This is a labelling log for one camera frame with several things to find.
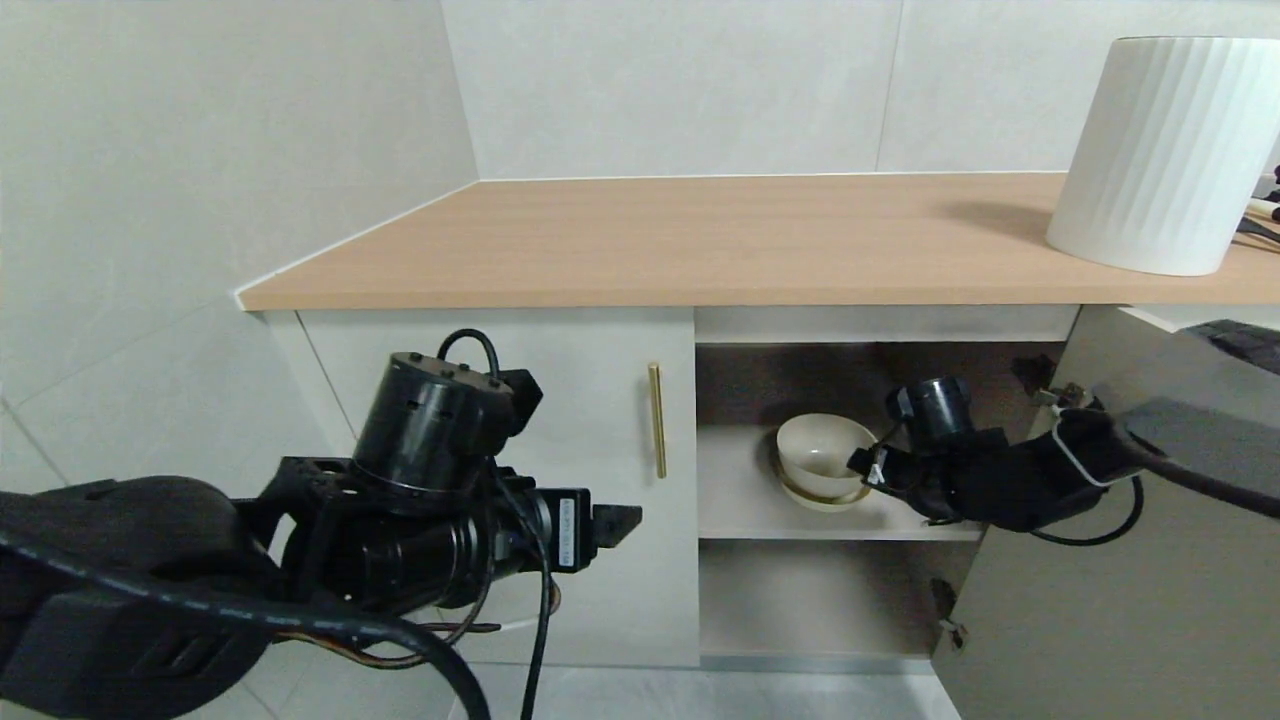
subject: cabinet door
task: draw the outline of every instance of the cabinet door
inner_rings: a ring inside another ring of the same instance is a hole
[[[1110,382],[1161,352],[1171,336],[1157,324],[1085,307],[1056,384]],[[952,614],[966,642],[957,651],[943,637],[933,656],[963,717],[1275,717],[1280,524],[1156,477],[1144,483],[1138,525],[1106,546],[988,530]],[[1132,498],[1117,486],[1051,532],[1105,533]]]
[[[698,484],[691,309],[302,313],[339,404],[358,433],[387,356],[434,354],[449,332],[493,338],[504,368],[532,372],[545,397],[499,461],[541,487],[590,488],[595,502],[640,505],[644,520],[590,568],[561,575],[547,661],[696,665]],[[474,341],[449,360],[484,366]],[[649,364],[662,369],[667,477],[657,477]],[[538,614],[538,578],[494,583],[481,620]],[[461,618],[465,612],[447,615]],[[468,660],[527,662],[534,630],[474,635]]]

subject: sticker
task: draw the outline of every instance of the sticker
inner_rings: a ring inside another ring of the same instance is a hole
[[[881,470],[884,466],[884,457],[888,456],[888,451],[883,447],[876,451],[876,462],[872,465],[869,473],[867,473],[867,484],[869,486],[882,486],[884,484],[884,473]]]
[[[561,500],[561,538],[559,538],[561,568],[572,568],[576,552],[577,552],[577,501],[566,497]]]

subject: door hinge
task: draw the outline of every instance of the door hinge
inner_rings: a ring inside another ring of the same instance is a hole
[[[942,625],[942,630],[951,641],[951,650],[964,652],[964,646],[969,641],[969,630],[951,619],[951,614],[956,609],[956,589],[941,578],[932,578],[929,579],[929,591],[933,593],[933,606],[938,611],[938,625]]]
[[[1027,396],[1032,398],[1034,405],[1082,407],[1085,404],[1088,391],[1083,387],[1075,383],[1066,383],[1061,388],[1052,387],[1057,363],[1048,355],[1015,357],[1010,365],[1010,372],[1023,384],[1023,391],[1027,392]]]

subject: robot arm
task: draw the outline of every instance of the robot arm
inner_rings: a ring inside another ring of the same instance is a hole
[[[1280,518],[1280,427],[1249,413],[1280,406],[1280,333],[1217,323],[1201,334],[1210,342],[1142,369],[1146,382],[1181,392],[1129,398],[1098,388],[1106,407],[1062,401],[1051,432],[1016,445],[1000,429],[974,428],[959,379],[900,388],[887,409],[910,450],[882,442],[850,466],[934,523],[1039,533],[1140,469]],[[460,337],[485,343],[488,373],[444,359]],[[1228,379],[1233,407],[1216,405],[1224,392],[1206,391],[1206,374]],[[498,368],[488,338],[460,331],[438,357],[392,356],[351,459],[285,457],[256,500],[172,477],[0,493],[0,697],[61,717],[174,717],[288,638],[379,667],[430,662],[470,717],[488,717],[449,642],[493,628],[424,628],[398,615],[477,609],[494,579],[539,571],[545,637],[550,574],[585,569],[640,521],[639,507],[593,505],[586,489],[540,489],[497,465],[540,397],[527,372]],[[276,566],[264,548],[285,515],[297,528]],[[413,655],[364,652],[380,641]]]
[[[1078,388],[1065,395],[1055,398],[1050,432],[1010,445],[998,428],[974,428],[963,380],[899,388],[887,410],[910,451],[881,443],[858,451],[850,468],[934,523],[1037,533],[1091,510],[1111,483],[1139,470],[1280,518],[1280,332],[1207,323],[1179,333],[1126,382],[1097,388],[1088,406]],[[1139,512],[1137,505],[1132,520]]]
[[[463,337],[485,346],[488,372],[445,360]],[[270,643],[301,639],[380,669],[431,664],[488,717],[451,646],[502,629],[475,623],[489,585],[541,573],[544,642],[552,573],[586,569],[641,519],[498,466],[540,400],[529,372],[499,369],[483,333],[458,331],[436,357],[390,357],[352,457],[284,457],[257,498],[178,477],[0,492],[0,697],[56,717],[177,717]],[[276,566],[265,548],[284,516],[296,528]],[[399,619],[468,603],[458,624]],[[412,655],[364,652],[380,641]]]

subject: ribbed lampshade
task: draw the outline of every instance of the ribbed lampshade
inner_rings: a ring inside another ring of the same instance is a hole
[[[1048,243],[1130,270],[1213,273],[1277,135],[1280,40],[1116,40]]]

